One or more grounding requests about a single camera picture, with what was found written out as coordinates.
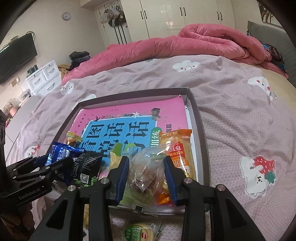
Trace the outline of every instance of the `white drawer cabinet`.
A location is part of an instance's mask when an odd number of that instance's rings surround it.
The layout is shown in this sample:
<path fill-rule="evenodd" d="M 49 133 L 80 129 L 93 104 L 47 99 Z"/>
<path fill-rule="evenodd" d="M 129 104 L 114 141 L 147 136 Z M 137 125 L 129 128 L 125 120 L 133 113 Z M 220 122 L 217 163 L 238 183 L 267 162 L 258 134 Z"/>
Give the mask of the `white drawer cabinet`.
<path fill-rule="evenodd" d="M 44 97 L 61 84 L 59 69 L 54 60 L 45 64 L 28 78 L 22 90 L 29 90 L 32 95 Z"/>
<path fill-rule="evenodd" d="M 33 95 L 40 96 L 40 97 L 46 96 L 48 93 L 50 93 L 60 85 L 61 85 L 61 78 L 59 74 L 57 74 L 50 81 L 47 81 L 45 85 L 41 86 L 39 89 L 33 92 Z"/>
<path fill-rule="evenodd" d="M 42 84 L 46 82 L 46 79 L 42 71 L 37 72 L 29 76 L 27 80 L 28 85 L 32 91 L 37 90 Z"/>
<path fill-rule="evenodd" d="M 56 76 L 57 73 L 59 73 L 59 69 L 54 61 L 49 62 L 48 65 L 46 65 L 42 72 L 47 80 L 51 79 L 52 77 Z"/>

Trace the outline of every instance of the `television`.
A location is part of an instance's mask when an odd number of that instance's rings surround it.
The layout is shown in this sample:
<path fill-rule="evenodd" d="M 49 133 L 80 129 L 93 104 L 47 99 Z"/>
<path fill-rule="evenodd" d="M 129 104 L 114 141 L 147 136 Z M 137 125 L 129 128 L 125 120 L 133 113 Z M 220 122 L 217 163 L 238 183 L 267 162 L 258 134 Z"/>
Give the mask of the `television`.
<path fill-rule="evenodd" d="M 31 33 L 14 40 L 0 50 L 0 84 L 5 82 L 23 65 L 37 56 Z"/>

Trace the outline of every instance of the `green label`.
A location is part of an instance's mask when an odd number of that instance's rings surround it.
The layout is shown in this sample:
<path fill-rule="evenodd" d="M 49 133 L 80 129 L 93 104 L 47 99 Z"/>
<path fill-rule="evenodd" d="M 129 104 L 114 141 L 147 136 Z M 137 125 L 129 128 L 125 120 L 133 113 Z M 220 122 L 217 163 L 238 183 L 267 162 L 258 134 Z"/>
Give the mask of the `green label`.
<path fill-rule="evenodd" d="M 141 240 L 141 226 L 130 226 L 124 232 L 124 237 L 127 241 L 140 241 Z"/>
<path fill-rule="evenodd" d="M 161 132 L 160 127 L 154 127 L 151 130 L 151 136 L 150 136 L 150 147 L 158 146 L 159 145 L 159 132 Z"/>

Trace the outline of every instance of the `blue gripper pad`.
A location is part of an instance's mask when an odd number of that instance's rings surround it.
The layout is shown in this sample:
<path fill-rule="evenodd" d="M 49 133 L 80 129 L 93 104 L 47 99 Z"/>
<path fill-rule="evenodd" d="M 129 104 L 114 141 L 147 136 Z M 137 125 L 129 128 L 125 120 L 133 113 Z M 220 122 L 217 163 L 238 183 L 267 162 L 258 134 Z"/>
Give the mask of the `blue gripper pad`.
<path fill-rule="evenodd" d="M 122 172 L 121 172 L 119 180 L 118 180 L 117 189 L 116 189 L 116 198 L 115 199 L 118 203 L 123 198 L 124 189 L 126 187 L 126 181 L 128 178 L 128 171 L 129 171 L 129 159 L 126 158 Z"/>
<path fill-rule="evenodd" d="M 172 160 L 168 160 L 167 157 L 164 158 L 164 160 L 163 160 L 163 164 L 165 166 L 165 178 L 167 180 L 168 189 L 169 189 L 169 192 L 170 192 L 170 197 L 171 197 L 172 201 L 174 202 L 174 204 L 176 205 L 177 201 L 178 201 L 177 185 L 176 185 L 176 183 L 174 181 L 173 174 L 171 172 L 170 165 L 168 163 L 169 161 L 172 162 Z"/>

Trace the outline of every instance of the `power cord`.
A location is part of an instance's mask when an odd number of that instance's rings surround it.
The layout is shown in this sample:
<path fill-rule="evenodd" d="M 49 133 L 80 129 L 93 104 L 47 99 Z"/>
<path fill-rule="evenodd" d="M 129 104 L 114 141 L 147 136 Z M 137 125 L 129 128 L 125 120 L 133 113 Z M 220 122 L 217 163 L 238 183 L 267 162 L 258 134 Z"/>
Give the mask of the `power cord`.
<path fill-rule="evenodd" d="M 28 34 L 28 33 L 31 33 L 32 34 L 33 42 L 35 42 L 35 37 L 36 37 L 35 33 L 33 31 L 26 32 L 26 34 Z"/>
<path fill-rule="evenodd" d="M 20 73 L 22 72 L 22 68 L 20 69 L 20 71 L 19 71 L 19 73 L 18 73 L 17 75 L 12 76 L 12 77 L 9 77 L 9 79 L 15 78 L 15 77 L 17 77 L 18 75 L 20 75 Z"/>

